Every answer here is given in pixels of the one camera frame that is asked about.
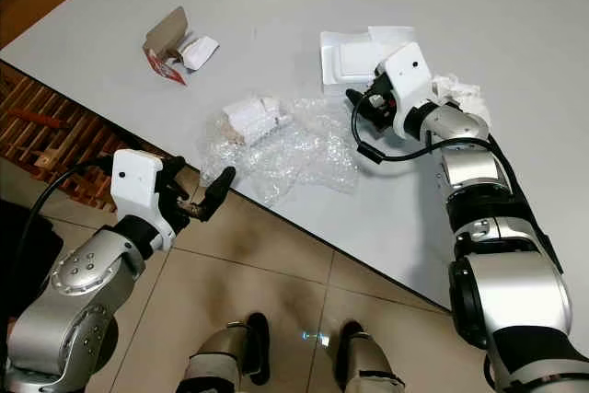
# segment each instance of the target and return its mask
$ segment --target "wooden pallet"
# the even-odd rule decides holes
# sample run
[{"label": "wooden pallet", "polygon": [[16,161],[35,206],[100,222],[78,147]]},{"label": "wooden pallet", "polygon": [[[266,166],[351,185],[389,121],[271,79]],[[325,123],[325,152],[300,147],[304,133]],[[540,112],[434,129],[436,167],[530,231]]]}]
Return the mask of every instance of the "wooden pallet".
[{"label": "wooden pallet", "polygon": [[[0,156],[34,179],[51,183],[77,163],[124,147],[127,144],[97,114],[31,78],[21,78],[9,91],[0,90]],[[110,177],[98,168],[73,175],[60,189],[83,204],[116,209]]]}]

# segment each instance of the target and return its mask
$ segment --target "small cardboard box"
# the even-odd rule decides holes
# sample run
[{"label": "small cardboard box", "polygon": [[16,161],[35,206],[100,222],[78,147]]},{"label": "small cardboard box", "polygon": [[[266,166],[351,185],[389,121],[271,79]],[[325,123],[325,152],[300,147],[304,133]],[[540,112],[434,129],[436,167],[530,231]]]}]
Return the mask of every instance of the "small cardboard box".
[{"label": "small cardboard box", "polygon": [[155,25],[146,35],[144,53],[156,73],[186,86],[182,75],[169,66],[170,57],[179,58],[177,48],[186,36],[188,20],[184,8],[179,6]]}]

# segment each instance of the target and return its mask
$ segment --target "white table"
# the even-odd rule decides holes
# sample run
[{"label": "white table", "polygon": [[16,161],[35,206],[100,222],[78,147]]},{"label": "white table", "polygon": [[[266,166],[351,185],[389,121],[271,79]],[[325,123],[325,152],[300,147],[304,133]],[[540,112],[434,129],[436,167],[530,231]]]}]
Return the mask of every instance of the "white table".
[{"label": "white table", "polygon": [[[221,43],[188,87],[154,74],[141,50],[178,5]],[[589,0],[67,0],[0,58],[198,167],[197,138],[213,113],[251,89],[316,97],[319,32],[366,25],[415,26],[435,72],[481,85],[492,131],[564,267],[572,340],[589,353]],[[247,181],[237,191],[256,200]],[[449,306],[453,242],[429,158],[363,161],[354,195],[297,186],[271,210]]]}]

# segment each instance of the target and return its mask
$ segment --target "tile floor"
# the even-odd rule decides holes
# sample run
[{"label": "tile floor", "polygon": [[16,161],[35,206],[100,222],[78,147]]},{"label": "tile floor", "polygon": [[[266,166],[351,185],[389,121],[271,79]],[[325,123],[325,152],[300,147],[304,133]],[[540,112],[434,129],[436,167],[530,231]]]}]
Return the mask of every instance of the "tile floor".
[{"label": "tile floor", "polygon": [[[199,200],[196,174],[187,171],[182,181]],[[5,200],[32,205],[43,187],[0,160]],[[67,248],[115,219],[62,194],[43,214]],[[408,392],[489,391],[483,353],[460,340],[448,314],[231,194],[209,223],[191,223],[168,254],[147,262],[117,312],[116,352],[87,393],[175,391],[188,356],[208,335],[256,310],[271,323],[271,382],[245,380],[244,391],[336,393],[336,340],[324,348],[302,333],[334,337],[349,318],[375,336]]]}]

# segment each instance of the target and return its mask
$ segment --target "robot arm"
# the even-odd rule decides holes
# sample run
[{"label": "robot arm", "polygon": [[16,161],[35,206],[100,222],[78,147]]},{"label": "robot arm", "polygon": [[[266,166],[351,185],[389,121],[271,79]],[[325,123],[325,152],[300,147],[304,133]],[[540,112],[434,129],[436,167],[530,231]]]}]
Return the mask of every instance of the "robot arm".
[{"label": "robot arm", "polygon": [[76,391],[109,360],[118,337],[114,313],[144,262],[157,249],[169,250],[189,217],[208,220],[235,176],[227,168],[200,204],[186,203],[181,199],[189,195],[173,180],[184,164],[181,157],[115,153],[111,194],[119,222],[61,257],[41,296],[18,318],[8,343],[8,390]]},{"label": "robot arm", "polygon": [[[449,267],[454,322],[462,338],[486,350],[491,386],[587,391],[589,359],[568,340],[572,309],[560,264],[486,123],[453,103],[431,101],[431,75],[415,42],[382,62],[376,75],[366,93],[347,95],[378,129],[392,126],[435,155],[456,237]],[[406,158],[387,157],[363,141],[358,150],[377,163]]]}]

